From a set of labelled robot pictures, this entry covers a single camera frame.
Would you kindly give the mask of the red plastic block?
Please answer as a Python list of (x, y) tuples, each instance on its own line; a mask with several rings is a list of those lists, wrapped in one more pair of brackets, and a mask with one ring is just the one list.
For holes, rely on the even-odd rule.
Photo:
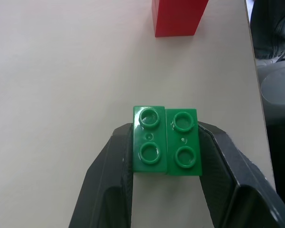
[(209, 0), (152, 0), (156, 38), (193, 36)]

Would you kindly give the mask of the green two-stud plastic brick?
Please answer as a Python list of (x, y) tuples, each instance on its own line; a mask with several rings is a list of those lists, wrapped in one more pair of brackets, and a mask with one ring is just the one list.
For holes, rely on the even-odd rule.
[(201, 176), (196, 109), (166, 109), (168, 175)]
[(133, 108), (133, 171), (166, 173), (166, 113), (163, 106)]

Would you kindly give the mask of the grey round object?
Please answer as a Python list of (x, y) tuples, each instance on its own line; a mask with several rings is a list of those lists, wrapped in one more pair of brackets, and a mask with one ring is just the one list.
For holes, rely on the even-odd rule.
[(285, 105), (285, 61), (258, 68), (262, 97), (273, 105)]

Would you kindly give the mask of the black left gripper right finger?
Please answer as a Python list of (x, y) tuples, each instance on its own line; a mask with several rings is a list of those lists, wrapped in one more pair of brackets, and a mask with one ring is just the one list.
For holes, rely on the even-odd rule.
[(200, 182), (214, 228), (285, 228), (285, 204), (261, 170), (216, 126), (199, 123)]

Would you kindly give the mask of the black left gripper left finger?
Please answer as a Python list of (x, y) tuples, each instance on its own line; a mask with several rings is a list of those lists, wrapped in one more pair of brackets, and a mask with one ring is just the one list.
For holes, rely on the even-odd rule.
[(116, 128), (88, 168), (68, 228), (131, 228), (133, 124)]

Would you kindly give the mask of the dark crumpled fabric object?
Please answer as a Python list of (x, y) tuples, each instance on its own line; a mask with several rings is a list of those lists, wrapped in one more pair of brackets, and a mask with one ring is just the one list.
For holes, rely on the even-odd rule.
[(254, 0), (250, 30), (256, 59), (285, 55), (285, 0)]

